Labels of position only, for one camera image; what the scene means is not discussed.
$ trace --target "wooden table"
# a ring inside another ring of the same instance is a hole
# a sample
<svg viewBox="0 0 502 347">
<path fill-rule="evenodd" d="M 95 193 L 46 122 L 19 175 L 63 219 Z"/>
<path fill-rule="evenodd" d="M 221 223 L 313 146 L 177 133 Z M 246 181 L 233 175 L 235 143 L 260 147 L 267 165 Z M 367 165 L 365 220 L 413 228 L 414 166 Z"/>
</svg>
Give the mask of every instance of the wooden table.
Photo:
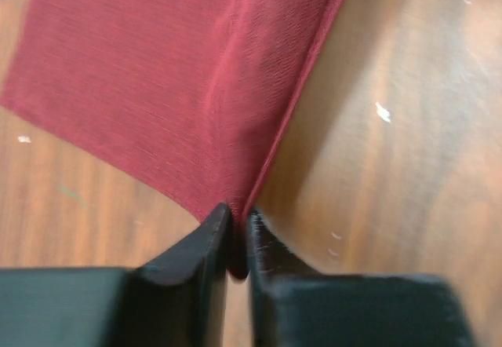
<svg viewBox="0 0 502 347">
<path fill-rule="evenodd" d="M 26 1 L 0 0 L 0 76 Z M 500 346 L 501 116 L 502 0 L 346 0 L 258 205 L 321 270 L 446 276 Z M 136 266 L 195 226 L 0 108 L 1 266 Z M 224 345 L 250 344 L 246 296 L 230 285 Z"/>
</svg>

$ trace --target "red fabric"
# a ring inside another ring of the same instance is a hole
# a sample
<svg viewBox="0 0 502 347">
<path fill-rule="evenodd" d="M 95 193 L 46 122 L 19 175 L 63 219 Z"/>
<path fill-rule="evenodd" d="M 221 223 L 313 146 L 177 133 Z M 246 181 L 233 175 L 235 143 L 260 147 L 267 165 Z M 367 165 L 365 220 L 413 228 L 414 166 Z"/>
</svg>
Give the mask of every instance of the red fabric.
<svg viewBox="0 0 502 347">
<path fill-rule="evenodd" d="M 31 0 L 0 102 L 166 194 L 244 220 L 341 0 Z"/>
</svg>

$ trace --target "brown wooden surface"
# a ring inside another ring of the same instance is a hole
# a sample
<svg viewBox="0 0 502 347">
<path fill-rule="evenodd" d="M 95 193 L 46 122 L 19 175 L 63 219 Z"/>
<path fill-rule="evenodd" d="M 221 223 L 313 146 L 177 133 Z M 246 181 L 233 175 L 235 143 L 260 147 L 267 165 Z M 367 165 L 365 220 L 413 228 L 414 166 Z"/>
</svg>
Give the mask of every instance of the brown wooden surface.
<svg viewBox="0 0 502 347">
<path fill-rule="evenodd" d="M 0 0 L 0 78 L 26 1 Z M 502 345 L 501 115 L 502 0 L 346 0 L 258 204 L 327 272 L 447 276 Z M 195 226 L 0 108 L 0 266 L 140 265 Z M 249 345 L 246 287 L 227 302 L 224 345 Z"/>
<path fill-rule="evenodd" d="M 502 0 L 345 0 L 302 97 L 273 229 L 328 272 L 447 276 L 502 346 Z"/>
</svg>

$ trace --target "red cloth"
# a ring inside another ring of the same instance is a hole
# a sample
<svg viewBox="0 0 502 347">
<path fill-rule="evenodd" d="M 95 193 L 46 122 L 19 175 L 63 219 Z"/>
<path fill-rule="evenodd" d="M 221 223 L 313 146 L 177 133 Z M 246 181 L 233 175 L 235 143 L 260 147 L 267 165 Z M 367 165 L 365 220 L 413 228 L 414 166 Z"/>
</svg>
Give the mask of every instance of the red cloth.
<svg viewBox="0 0 502 347">
<path fill-rule="evenodd" d="M 31 0 L 0 102 L 200 221 L 245 216 L 341 0 Z"/>
</svg>

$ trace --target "black object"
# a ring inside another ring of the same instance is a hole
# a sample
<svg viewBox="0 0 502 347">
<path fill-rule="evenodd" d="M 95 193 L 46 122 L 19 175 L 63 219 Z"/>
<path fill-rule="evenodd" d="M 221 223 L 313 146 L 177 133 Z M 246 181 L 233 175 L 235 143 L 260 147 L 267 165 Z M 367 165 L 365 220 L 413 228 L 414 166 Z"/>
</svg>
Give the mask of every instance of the black object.
<svg viewBox="0 0 502 347">
<path fill-rule="evenodd" d="M 204 223 L 141 268 L 0 270 L 0 347 L 220 345 L 231 214 Z M 248 262 L 255 345 L 475 345 L 435 276 L 325 276 L 254 211 Z"/>
<path fill-rule="evenodd" d="M 143 267 L 0 270 L 1 347 L 220 345 L 230 210 Z"/>
<path fill-rule="evenodd" d="M 325 276 L 248 222 L 255 344 L 474 346 L 457 297 L 435 276 Z"/>
</svg>

